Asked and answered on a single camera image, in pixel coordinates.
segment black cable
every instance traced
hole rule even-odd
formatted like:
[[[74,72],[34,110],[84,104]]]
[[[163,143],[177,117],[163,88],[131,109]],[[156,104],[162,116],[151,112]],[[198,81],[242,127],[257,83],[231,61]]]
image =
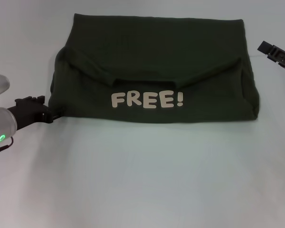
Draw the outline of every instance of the black cable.
[[[6,150],[7,148],[9,148],[14,143],[13,137],[11,137],[10,139],[11,139],[10,145],[5,145],[5,146],[0,147],[0,152],[3,150]]]

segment white table surface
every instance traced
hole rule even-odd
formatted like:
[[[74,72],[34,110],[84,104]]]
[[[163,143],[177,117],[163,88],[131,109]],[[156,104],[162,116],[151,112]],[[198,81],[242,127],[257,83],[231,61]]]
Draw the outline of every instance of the white table surface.
[[[0,73],[14,98],[46,94],[73,14],[243,19],[259,119],[36,123],[0,154],[0,228],[285,228],[285,0],[0,0]]]

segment white lettering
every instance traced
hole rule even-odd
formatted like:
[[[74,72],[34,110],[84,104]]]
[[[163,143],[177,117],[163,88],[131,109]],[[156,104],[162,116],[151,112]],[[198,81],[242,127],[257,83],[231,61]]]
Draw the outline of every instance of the white lettering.
[[[157,93],[153,92],[145,92],[143,93],[143,107],[144,108],[156,108],[156,105],[150,104],[150,103],[155,103],[156,99],[152,99],[151,97],[157,97]]]
[[[127,104],[128,106],[132,106],[132,102],[137,105],[142,105],[141,101],[138,100],[140,93],[138,91],[132,90],[127,93]]]
[[[121,96],[125,96],[125,93],[115,93],[112,94],[111,99],[112,99],[112,107],[117,108],[118,103],[124,102],[123,98],[119,98]]]
[[[173,97],[166,97],[166,95],[173,95],[172,90],[165,90],[160,92],[160,100],[161,100],[161,107],[162,108],[172,108],[174,104],[167,104],[167,102],[173,101]]]

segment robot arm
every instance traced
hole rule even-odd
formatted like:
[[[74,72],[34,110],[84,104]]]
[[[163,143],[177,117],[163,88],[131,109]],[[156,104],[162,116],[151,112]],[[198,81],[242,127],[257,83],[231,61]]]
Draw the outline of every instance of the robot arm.
[[[0,94],[8,90],[9,80],[0,75]],[[45,97],[39,96],[16,99],[16,105],[11,108],[0,108],[0,142],[12,138],[17,130],[36,122],[52,123],[60,118],[63,109],[52,111],[44,105]],[[12,144],[0,147],[0,152]]]

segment t-shirt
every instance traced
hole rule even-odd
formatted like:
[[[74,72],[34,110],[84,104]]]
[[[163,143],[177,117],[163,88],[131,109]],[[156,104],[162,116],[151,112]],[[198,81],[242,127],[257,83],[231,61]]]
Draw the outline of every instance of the t-shirt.
[[[141,123],[255,120],[243,20],[75,14],[49,107]]]

